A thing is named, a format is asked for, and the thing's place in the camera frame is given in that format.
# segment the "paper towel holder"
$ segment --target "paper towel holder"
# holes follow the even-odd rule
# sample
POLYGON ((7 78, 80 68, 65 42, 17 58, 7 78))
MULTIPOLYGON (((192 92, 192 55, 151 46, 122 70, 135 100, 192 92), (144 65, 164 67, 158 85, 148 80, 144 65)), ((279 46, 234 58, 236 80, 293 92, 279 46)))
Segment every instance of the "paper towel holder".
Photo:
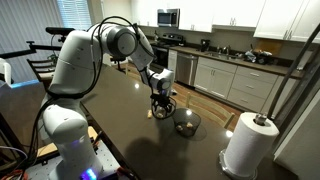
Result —
POLYGON ((224 154, 226 152, 226 149, 222 150, 219 153, 219 163, 221 165, 222 171, 229 176, 231 179, 235 179, 235 180, 256 180, 258 177, 258 171, 257 169, 254 170, 254 172, 248 176, 248 177, 241 177, 241 176, 237 176, 236 174, 233 174, 227 167, 225 161, 224 161, 224 154))

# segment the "kitchen island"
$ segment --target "kitchen island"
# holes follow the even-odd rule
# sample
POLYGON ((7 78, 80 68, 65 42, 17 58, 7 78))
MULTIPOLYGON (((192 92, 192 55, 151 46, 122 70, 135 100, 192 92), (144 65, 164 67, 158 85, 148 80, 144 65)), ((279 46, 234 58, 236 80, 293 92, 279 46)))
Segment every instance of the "kitchen island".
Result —
MULTIPOLYGON (((226 130, 202 119, 192 138, 176 133, 171 118, 148 119, 150 88, 103 67, 100 79, 82 103, 93 125, 103 130, 111 151, 141 179, 228 179, 218 154, 228 145, 226 130)), ((258 179, 297 179, 268 155, 258 167, 258 179)))

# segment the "wooden floor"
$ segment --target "wooden floor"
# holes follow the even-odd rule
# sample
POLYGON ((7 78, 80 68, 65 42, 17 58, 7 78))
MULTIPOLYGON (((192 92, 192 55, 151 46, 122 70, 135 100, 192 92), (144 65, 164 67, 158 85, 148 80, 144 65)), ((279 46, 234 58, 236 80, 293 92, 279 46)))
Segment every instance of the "wooden floor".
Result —
MULTIPOLYGON (((128 76, 131 77, 131 78, 134 78, 136 80, 139 80, 141 81, 140 77, 137 76, 137 71, 135 72, 132 72, 132 71, 128 71, 128 76)), ((173 99, 181 106, 184 106, 185 103, 186 103, 186 97, 187 97, 187 94, 188 92, 190 92, 191 94, 194 94, 194 95, 197 95, 197 96, 200 96, 204 99, 207 99, 209 101, 212 101, 222 107, 224 107, 226 110, 228 110, 229 112, 233 112, 235 114, 234 116, 234 119, 231 121, 228 129, 233 131, 237 122, 238 122, 238 119, 239 119, 239 116, 240 114, 242 113, 241 111, 235 109, 235 108, 232 108, 224 103, 221 103, 215 99, 213 99, 212 97, 208 97, 202 93, 199 93, 197 91, 195 91, 194 89, 188 87, 188 86, 184 86, 184 85, 181 85, 179 83, 174 83, 173 85, 173 88, 177 91, 177 95, 176 96, 173 96, 173 99)))

